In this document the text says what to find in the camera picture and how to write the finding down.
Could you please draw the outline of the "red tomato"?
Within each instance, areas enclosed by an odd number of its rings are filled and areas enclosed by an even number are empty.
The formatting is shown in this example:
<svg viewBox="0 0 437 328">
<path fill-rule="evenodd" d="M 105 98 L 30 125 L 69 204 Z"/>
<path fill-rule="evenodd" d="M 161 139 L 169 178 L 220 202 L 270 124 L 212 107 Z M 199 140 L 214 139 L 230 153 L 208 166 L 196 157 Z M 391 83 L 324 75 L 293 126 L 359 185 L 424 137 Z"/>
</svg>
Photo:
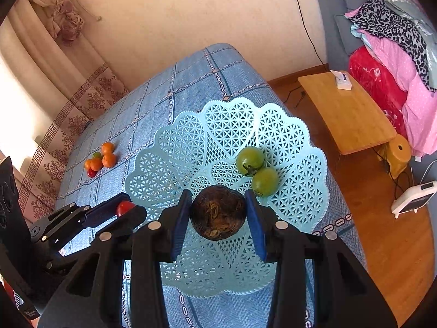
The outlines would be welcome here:
<svg viewBox="0 0 437 328">
<path fill-rule="evenodd" d="M 119 203 L 119 205 L 117 206 L 116 209 L 116 215 L 117 217 L 122 217 L 122 215 L 124 215 L 125 213 L 129 212 L 130 210 L 132 210 L 132 208 L 135 207 L 135 204 L 131 201 L 122 201 Z"/>
<path fill-rule="evenodd" d="M 93 169 L 88 169 L 88 171 L 87 171 L 87 175 L 90 177 L 90 178 L 94 178 L 96 175 L 97 175 L 97 172 L 95 171 L 95 170 L 93 170 Z"/>
</svg>

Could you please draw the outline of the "orange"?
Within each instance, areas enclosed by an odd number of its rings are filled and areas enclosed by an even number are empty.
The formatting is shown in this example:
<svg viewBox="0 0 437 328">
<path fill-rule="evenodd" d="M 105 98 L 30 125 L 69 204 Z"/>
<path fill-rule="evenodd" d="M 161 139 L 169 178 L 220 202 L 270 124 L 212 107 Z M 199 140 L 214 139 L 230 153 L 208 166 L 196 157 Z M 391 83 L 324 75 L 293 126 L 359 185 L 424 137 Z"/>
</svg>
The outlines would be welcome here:
<svg viewBox="0 0 437 328">
<path fill-rule="evenodd" d="M 113 168 L 117 163 L 117 156 L 114 153 L 106 153 L 102 157 L 102 165 L 106 168 Z"/>
<path fill-rule="evenodd" d="M 92 163 L 91 159 L 87 159 L 86 162 L 84 163 L 84 168 L 87 172 L 91 169 L 91 163 Z"/>
<path fill-rule="evenodd" d="M 107 154 L 111 154 L 114 152 L 115 146 L 113 143 L 111 142 L 105 142 L 104 144 L 102 144 L 101 146 L 101 154 L 103 156 L 107 155 Z"/>
<path fill-rule="evenodd" d="M 93 158 L 90 160 L 90 169 L 92 169 L 95 172 L 99 172 L 100 169 L 102 169 L 103 163 L 102 159 L 100 158 Z"/>
</svg>

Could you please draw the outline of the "dark brown avocado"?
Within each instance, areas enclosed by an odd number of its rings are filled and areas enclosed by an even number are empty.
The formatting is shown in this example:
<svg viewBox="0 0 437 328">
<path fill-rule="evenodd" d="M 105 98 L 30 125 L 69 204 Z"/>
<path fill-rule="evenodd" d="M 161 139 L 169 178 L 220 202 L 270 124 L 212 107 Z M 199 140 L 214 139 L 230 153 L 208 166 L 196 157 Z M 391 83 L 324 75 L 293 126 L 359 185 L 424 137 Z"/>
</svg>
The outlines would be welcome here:
<svg viewBox="0 0 437 328">
<path fill-rule="evenodd" d="M 189 208 L 194 230 L 210 241 L 235 235 L 247 217 L 247 205 L 240 192 L 222 185 L 204 188 Z"/>
</svg>

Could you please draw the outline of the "large green tomato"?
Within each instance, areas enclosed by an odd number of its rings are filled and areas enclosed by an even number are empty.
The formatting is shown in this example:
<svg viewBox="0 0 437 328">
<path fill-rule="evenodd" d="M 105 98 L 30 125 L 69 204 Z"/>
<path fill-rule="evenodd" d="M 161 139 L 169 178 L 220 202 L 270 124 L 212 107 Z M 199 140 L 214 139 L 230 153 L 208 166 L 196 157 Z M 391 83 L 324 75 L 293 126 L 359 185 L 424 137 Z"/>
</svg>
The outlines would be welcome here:
<svg viewBox="0 0 437 328">
<path fill-rule="evenodd" d="M 236 157 L 236 167 L 243 176 L 255 175 L 265 162 L 264 153 L 257 147 L 245 147 Z"/>
</svg>

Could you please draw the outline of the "blue patterned bed cover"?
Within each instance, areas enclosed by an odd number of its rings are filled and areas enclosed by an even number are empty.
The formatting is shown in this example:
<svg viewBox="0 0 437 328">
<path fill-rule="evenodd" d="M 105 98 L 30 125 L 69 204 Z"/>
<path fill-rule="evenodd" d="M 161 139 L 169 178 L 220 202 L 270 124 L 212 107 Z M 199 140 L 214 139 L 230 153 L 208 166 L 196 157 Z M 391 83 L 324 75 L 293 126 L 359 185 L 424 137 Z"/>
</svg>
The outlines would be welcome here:
<svg viewBox="0 0 437 328">
<path fill-rule="evenodd" d="M 303 121 L 233 46 L 211 45 L 153 76 L 95 121 L 72 121 L 55 205 L 96 205 L 126 192 L 156 220 L 183 190 L 250 187 L 235 159 L 260 148 L 279 174 L 262 204 L 306 233 L 333 231 L 364 261 L 350 210 Z M 222 241 L 187 230 L 161 265 L 171 327 L 264 327 L 276 268 L 256 255 L 249 228 Z"/>
</svg>

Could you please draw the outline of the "white electric heater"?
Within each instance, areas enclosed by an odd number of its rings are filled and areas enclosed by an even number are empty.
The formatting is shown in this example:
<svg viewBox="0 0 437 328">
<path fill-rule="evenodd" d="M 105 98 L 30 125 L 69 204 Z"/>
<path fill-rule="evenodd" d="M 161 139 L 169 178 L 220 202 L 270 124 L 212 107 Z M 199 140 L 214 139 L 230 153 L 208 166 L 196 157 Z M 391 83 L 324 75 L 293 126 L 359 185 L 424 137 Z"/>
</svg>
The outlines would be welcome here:
<svg viewBox="0 0 437 328">
<path fill-rule="evenodd" d="M 406 212 L 417 213 L 418 209 L 425 206 L 429 200 L 436 194 L 436 181 L 430 181 L 424 184 L 418 184 L 409 187 L 396 200 L 394 200 L 391 212 L 398 218 Z"/>
</svg>

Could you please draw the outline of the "beige patterned curtain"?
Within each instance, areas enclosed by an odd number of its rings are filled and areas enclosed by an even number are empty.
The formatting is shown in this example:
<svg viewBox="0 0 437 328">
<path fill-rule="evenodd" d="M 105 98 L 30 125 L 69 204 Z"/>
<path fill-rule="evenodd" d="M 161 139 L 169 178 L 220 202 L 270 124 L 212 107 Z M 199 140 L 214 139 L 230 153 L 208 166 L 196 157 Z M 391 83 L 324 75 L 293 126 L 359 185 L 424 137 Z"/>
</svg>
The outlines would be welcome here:
<svg viewBox="0 0 437 328">
<path fill-rule="evenodd" d="M 78 137 L 128 89 L 83 35 L 53 37 L 48 12 L 17 0 L 1 23 L 1 154 L 27 223 L 55 209 Z"/>
</svg>

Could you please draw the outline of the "light blue plastic basket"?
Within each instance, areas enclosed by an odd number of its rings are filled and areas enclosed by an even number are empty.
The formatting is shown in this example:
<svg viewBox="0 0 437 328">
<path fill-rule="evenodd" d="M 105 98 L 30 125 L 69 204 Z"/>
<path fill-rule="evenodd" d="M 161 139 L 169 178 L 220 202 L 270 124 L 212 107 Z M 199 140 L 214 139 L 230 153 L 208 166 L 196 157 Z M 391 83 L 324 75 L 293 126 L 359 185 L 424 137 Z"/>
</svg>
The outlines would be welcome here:
<svg viewBox="0 0 437 328">
<path fill-rule="evenodd" d="M 200 113 L 181 113 L 157 131 L 151 148 L 137 155 L 125 190 L 147 210 L 148 221 L 177 204 L 183 190 L 197 195 L 218 184 L 243 193 L 251 179 L 238 172 L 235 162 L 248 146 L 260 149 L 279 176 L 278 190 L 260 204 L 302 232 L 312 232 L 330 202 L 327 159 L 310 143 L 307 125 L 273 103 L 257 107 L 246 98 L 215 100 Z M 247 225 L 220 241 L 202 238 L 189 227 L 180 255 L 161 265 L 164 285 L 200 298 L 255 292 L 267 286 L 275 272 L 274 264 L 256 255 Z"/>
</svg>

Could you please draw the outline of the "yellow stool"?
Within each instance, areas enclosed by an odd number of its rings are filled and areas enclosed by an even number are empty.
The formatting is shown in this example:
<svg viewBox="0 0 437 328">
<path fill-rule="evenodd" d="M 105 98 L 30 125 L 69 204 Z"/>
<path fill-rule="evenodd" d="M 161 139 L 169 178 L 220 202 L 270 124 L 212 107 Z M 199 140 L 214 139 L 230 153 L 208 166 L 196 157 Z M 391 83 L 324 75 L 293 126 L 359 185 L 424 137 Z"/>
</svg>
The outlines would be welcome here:
<svg viewBox="0 0 437 328">
<path fill-rule="evenodd" d="M 408 140 L 397 134 L 394 139 L 380 146 L 377 149 L 377 154 L 379 159 L 388 164 L 391 176 L 397 179 L 407 168 L 412 151 Z"/>
</svg>

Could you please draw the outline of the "wooden low table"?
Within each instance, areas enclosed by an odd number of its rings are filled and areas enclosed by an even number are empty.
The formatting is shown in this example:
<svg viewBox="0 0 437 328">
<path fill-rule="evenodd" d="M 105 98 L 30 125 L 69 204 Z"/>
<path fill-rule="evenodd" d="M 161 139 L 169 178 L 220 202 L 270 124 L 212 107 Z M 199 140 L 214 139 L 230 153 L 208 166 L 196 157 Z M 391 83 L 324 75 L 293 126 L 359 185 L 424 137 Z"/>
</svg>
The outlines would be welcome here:
<svg viewBox="0 0 437 328">
<path fill-rule="evenodd" d="M 337 88 L 331 72 L 304 75 L 298 81 L 324 120 L 340 154 L 361 152 L 395 138 L 395 128 L 354 78 L 350 90 Z"/>
</svg>

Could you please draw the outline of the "pink bedding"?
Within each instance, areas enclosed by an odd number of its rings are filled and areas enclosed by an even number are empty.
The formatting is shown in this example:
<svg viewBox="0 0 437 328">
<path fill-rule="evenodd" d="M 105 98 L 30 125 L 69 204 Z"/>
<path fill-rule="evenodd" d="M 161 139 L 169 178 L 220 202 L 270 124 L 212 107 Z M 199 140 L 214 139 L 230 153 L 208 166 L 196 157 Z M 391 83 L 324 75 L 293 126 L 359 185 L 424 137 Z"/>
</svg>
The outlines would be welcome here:
<svg viewBox="0 0 437 328">
<path fill-rule="evenodd" d="M 401 109 L 407 131 L 407 139 L 416 156 L 436 152 L 436 93 L 425 87 L 413 60 L 393 41 L 379 39 L 359 29 L 346 18 L 350 34 L 363 42 L 368 52 L 383 64 L 392 74 L 397 85 L 407 93 L 407 100 Z"/>
</svg>

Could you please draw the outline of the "red blanket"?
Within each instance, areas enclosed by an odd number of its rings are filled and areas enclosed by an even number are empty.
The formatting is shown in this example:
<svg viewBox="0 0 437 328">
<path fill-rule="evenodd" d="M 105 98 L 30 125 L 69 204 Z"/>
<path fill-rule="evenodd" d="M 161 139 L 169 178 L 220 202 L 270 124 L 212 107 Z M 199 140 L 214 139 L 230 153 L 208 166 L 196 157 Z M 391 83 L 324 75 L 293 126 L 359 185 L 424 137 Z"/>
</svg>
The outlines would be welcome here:
<svg viewBox="0 0 437 328">
<path fill-rule="evenodd" d="M 351 54 L 348 72 L 382 109 L 396 132 L 406 139 L 408 135 L 401 109 L 407 93 L 397 85 L 389 70 L 362 46 Z"/>
</svg>

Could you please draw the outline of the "white tissue box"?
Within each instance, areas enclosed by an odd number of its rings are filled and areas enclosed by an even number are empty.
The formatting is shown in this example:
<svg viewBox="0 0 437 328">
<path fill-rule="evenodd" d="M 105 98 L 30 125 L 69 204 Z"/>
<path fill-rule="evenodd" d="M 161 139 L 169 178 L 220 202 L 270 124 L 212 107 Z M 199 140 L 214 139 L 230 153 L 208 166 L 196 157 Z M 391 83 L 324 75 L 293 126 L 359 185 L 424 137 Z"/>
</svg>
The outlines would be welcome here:
<svg viewBox="0 0 437 328">
<path fill-rule="evenodd" d="M 334 75 L 336 86 L 339 90 L 352 90 L 353 84 L 347 73 L 338 70 L 331 70 Z"/>
</svg>

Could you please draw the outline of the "curtain tieback tassel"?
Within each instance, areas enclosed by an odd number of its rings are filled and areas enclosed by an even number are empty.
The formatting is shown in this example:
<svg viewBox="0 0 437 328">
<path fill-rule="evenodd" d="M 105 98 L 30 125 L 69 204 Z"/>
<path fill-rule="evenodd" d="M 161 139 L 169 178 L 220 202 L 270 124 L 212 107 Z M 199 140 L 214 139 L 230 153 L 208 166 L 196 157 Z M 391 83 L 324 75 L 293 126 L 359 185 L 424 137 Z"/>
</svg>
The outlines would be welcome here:
<svg viewBox="0 0 437 328">
<path fill-rule="evenodd" d="M 79 0 L 29 0 L 48 33 L 63 45 L 71 46 L 81 37 L 87 14 L 95 22 L 102 20 Z"/>
</svg>

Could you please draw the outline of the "grey green quilt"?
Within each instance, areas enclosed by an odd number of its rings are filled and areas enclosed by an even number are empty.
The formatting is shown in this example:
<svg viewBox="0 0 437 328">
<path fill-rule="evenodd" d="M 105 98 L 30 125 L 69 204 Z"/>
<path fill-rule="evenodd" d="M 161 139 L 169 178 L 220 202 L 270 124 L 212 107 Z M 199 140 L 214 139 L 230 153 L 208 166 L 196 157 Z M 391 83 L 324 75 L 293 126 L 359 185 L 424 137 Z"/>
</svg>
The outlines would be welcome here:
<svg viewBox="0 0 437 328">
<path fill-rule="evenodd" d="M 436 89 L 436 29 L 418 0 L 385 0 L 387 7 L 409 20 L 426 45 L 427 76 L 430 90 Z"/>
</svg>

